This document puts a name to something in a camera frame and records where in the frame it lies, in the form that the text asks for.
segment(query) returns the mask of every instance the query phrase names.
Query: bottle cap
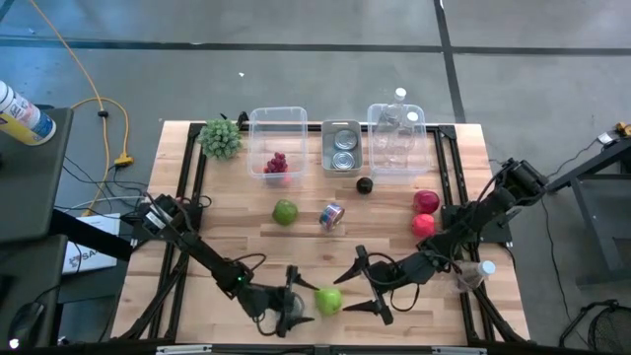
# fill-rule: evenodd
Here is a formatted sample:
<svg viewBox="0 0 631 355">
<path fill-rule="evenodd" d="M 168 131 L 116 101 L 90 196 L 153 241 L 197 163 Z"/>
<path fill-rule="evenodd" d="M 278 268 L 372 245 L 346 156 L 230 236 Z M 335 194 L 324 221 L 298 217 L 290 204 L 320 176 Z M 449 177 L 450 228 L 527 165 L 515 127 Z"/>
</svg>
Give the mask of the bottle cap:
<svg viewBox="0 0 631 355">
<path fill-rule="evenodd" d="M 405 100 L 406 95 L 407 95 L 407 92 L 403 88 L 396 88 L 396 90 L 394 91 L 394 98 L 397 101 Z"/>
<path fill-rule="evenodd" d="M 407 119 L 409 121 L 416 122 L 418 120 L 418 113 L 416 113 L 416 112 L 409 112 L 407 114 Z"/>
<path fill-rule="evenodd" d="M 481 261 L 477 264 L 477 270 L 481 275 L 490 276 L 495 273 L 495 264 L 493 261 Z"/>
</svg>

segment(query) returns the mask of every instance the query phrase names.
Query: blue label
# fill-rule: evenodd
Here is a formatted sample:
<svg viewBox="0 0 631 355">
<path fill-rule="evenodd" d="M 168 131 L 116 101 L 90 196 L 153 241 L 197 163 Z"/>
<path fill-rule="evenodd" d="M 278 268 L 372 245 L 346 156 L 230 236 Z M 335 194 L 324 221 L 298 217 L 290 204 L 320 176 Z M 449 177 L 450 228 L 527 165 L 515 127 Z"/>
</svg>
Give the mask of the blue label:
<svg viewBox="0 0 631 355">
<path fill-rule="evenodd" d="M 39 122 L 35 127 L 31 128 L 31 131 L 38 135 L 40 139 L 45 138 L 52 130 L 52 119 L 42 111 L 39 112 Z"/>
</svg>

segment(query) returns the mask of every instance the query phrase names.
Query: clear plastic container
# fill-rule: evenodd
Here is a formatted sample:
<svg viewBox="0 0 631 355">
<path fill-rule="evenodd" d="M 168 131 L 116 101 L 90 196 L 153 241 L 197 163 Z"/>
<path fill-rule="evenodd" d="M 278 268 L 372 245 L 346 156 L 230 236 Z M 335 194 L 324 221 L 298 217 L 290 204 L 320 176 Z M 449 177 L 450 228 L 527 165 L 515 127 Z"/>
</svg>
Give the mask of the clear plastic container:
<svg viewBox="0 0 631 355">
<path fill-rule="evenodd" d="M 368 107 L 368 152 L 369 164 L 375 183 L 410 183 L 430 169 L 427 148 L 427 131 L 423 109 L 415 105 L 404 105 L 405 116 L 416 113 L 414 124 L 413 147 L 409 150 L 396 149 L 392 145 L 379 145 L 375 139 L 375 129 L 386 104 L 374 104 Z"/>
<path fill-rule="evenodd" d="M 287 170 L 266 173 L 267 163 L 275 158 L 275 153 L 285 155 Z M 249 115 L 247 170 L 253 178 L 271 182 L 291 181 L 305 174 L 307 112 L 304 108 L 264 107 Z"/>
</svg>

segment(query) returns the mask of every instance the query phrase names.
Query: black stand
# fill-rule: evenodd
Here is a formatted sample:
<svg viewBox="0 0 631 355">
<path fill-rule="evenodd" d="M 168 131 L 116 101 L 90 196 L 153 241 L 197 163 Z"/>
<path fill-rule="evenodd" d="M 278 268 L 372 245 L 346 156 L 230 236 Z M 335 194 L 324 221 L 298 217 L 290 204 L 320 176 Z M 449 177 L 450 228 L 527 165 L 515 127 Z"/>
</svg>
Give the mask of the black stand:
<svg viewBox="0 0 631 355">
<path fill-rule="evenodd" d="M 626 170 L 629 159 L 631 139 L 622 139 L 547 186 L 549 192 L 572 186 L 583 220 L 598 241 L 607 265 L 605 273 L 577 278 L 578 286 L 631 279 L 631 268 L 625 266 L 617 246 L 618 241 L 631 240 L 628 233 L 631 230 L 628 207 L 631 175 L 596 174 L 614 163 L 620 163 L 621 170 Z"/>
</svg>

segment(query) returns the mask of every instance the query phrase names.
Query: black ball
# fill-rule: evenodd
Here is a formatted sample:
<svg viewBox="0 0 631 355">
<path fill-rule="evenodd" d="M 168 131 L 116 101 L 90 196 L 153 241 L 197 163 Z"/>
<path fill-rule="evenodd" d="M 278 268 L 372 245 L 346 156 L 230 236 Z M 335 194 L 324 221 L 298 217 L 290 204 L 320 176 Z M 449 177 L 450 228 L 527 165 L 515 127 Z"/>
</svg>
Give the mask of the black ball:
<svg viewBox="0 0 631 355">
<path fill-rule="evenodd" d="M 357 192 L 361 194 L 369 194 L 373 191 L 373 181 L 368 177 L 362 177 L 357 180 Z"/>
</svg>

